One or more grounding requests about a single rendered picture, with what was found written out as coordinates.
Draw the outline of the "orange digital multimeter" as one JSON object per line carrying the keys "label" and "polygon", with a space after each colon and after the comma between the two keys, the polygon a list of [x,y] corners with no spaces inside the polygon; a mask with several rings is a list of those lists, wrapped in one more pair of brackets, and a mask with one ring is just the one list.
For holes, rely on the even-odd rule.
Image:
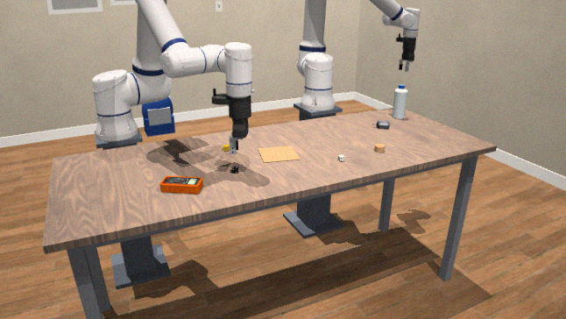
{"label": "orange digital multimeter", "polygon": [[199,194],[202,187],[201,177],[166,176],[160,183],[164,193]]}

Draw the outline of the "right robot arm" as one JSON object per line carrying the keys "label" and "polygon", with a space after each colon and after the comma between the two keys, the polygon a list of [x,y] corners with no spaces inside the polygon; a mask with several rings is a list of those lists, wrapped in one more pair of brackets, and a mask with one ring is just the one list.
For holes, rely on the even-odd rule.
{"label": "right robot arm", "polygon": [[171,78],[222,72],[227,85],[252,84],[250,45],[232,42],[190,48],[166,6],[167,0],[135,1],[137,55],[132,61],[132,72],[113,70],[92,79],[98,119],[96,138],[101,141],[136,136],[138,126],[131,106],[167,99],[172,89]]}

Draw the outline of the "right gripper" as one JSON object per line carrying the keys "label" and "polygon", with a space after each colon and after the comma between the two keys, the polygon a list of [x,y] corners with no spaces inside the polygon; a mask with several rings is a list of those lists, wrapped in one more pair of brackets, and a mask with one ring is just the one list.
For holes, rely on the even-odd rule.
{"label": "right gripper", "polygon": [[252,93],[254,93],[252,84],[246,86],[226,84],[226,94],[217,94],[216,89],[213,89],[212,104],[229,105],[229,117],[233,122],[232,133],[229,136],[230,154],[237,154],[238,140],[246,138],[249,132],[248,118],[251,117]]}

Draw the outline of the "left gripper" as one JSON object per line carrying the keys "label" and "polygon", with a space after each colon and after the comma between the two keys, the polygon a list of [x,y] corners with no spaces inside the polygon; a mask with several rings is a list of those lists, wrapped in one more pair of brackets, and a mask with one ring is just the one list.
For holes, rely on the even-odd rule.
{"label": "left gripper", "polygon": [[416,37],[418,37],[418,31],[403,30],[403,36],[405,37],[402,38],[399,33],[399,37],[396,38],[396,41],[398,42],[405,42],[403,43],[403,53],[401,59],[399,59],[400,61],[399,70],[402,70],[402,65],[403,65],[402,62],[403,60],[406,60],[405,72],[408,72],[409,62],[414,61],[414,50],[416,44]]}

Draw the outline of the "tan flat mat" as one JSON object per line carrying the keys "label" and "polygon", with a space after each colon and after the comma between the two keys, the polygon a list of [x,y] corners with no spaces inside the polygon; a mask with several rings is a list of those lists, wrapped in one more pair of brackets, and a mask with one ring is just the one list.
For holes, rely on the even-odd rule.
{"label": "tan flat mat", "polygon": [[258,148],[258,152],[264,163],[300,160],[291,146]]}

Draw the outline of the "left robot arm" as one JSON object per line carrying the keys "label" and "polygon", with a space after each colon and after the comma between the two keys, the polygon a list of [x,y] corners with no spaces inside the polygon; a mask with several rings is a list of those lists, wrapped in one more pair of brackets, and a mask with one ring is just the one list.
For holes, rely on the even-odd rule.
{"label": "left robot arm", "polygon": [[[418,31],[420,10],[404,10],[394,0],[370,0],[383,13],[384,25],[396,25],[406,31]],[[326,54],[324,26],[327,0],[305,0],[303,40],[300,43],[296,66],[305,77],[301,107],[306,110],[332,110],[334,59]],[[411,13],[409,13],[411,12]],[[318,55],[319,54],[319,55]],[[334,102],[333,102],[334,101]],[[314,106],[313,106],[314,105]]]}

